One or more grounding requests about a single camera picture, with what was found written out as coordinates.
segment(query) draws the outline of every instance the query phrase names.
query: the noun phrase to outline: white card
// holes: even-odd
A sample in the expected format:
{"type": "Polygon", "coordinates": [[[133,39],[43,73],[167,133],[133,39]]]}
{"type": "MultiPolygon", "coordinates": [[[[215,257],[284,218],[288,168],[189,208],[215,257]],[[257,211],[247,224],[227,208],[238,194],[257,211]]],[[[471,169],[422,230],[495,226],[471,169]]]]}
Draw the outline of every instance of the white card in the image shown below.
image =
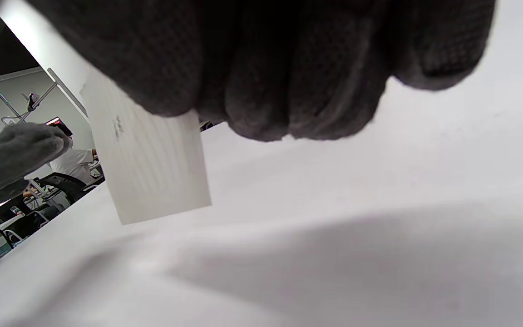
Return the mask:
{"type": "Polygon", "coordinates": [[[80,93],[122,224],[211,205],[195,112],[149,114],[96,69],[80,93]]]}

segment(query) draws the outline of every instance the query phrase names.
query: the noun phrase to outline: white surface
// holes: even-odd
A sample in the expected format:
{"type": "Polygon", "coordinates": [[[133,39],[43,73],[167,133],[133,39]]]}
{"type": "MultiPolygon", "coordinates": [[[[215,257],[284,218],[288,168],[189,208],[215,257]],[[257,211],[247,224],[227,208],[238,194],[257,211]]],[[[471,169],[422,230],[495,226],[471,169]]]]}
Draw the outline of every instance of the white surface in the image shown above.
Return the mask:
{"type": "Polygon", "coordinates": [[[0,262],[0,325],[523,327],[523,2],[357,137],[202,136],[214,206],[120,226],[101,185],[0,262]]]}
{"type": "Polygon", "coordinates": [[[44,70],[52,68],[82,102],[79,91],[91,65],[60,36],[49,21],[25,0],[0,0],[0,17],[38,64],[44,70]]]}
{"type": "Polygon", "coordinates": [[[153,116],[95,69],[81,95],[123,224],[211,205],[195,112],[153,116]]]}

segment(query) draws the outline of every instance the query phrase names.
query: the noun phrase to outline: chair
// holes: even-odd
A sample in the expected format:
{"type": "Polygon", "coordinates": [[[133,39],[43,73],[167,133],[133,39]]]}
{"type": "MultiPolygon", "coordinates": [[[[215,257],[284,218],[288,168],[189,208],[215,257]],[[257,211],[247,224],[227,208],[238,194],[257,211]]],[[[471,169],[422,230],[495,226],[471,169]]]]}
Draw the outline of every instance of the chair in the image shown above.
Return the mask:
{"type": "Polygon", "coordinates": [[[81,199],[89,191],[84,190],[86,187],[85,182],[62,173],[49,174],[44,178],[38,179],[37,182],[43,185],[54,186],[54,188],[63,191],[70,205],[81,199]]]}
{"type": "Polygon", "coordinates": [[[48,219],[46,219],[42,213],[39,211],[33,211],[32,213],[8,226],[7,229],[4,230],[4,234],[11,242],[15,242],[13,244],[13,247],[15,247],[18,242],[21,242],[27,237],[31,236],[48,222],[48,219]],[[17,238],[17,241],[12,240],[11,236],[17,238]]]}

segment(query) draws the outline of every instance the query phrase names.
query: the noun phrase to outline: gloved hand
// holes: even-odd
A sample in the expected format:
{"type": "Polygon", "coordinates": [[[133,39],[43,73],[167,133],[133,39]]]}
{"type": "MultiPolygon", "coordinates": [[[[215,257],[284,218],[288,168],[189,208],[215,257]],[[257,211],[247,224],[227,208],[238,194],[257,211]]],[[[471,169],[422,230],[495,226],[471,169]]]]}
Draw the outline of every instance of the gloved hand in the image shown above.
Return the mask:
{"type": "Polygon", "coordinates": [[[29,0],[153,114],[338,139],[388,77],[445,89],[478,64],[495,0],[29,0]]]}
{"type": "Polygon", "coordinates": [[[0,133],[0,203],[27,188],[23,177],[56,159],[70,148],[70,139],[58,128],[22,123],[0,133]]]}

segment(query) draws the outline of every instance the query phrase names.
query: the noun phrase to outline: monitor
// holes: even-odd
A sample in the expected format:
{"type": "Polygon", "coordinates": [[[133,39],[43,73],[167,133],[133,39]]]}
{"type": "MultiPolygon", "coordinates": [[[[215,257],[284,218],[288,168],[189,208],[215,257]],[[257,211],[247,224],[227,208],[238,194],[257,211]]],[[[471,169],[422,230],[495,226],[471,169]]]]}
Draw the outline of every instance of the monitor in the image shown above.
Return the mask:
{"type": "Polygon", "coordinates": [[[46,125],[57,127],[60,130],[62,130],[62,132],[64,132],[66,136],[72,136],[72,131],[68,128],[68,126],[66,126],[66,124],[64,124],[64,122],[62,122],[60,117],[48,120],[48,122],[46,122],[46,125]]]}

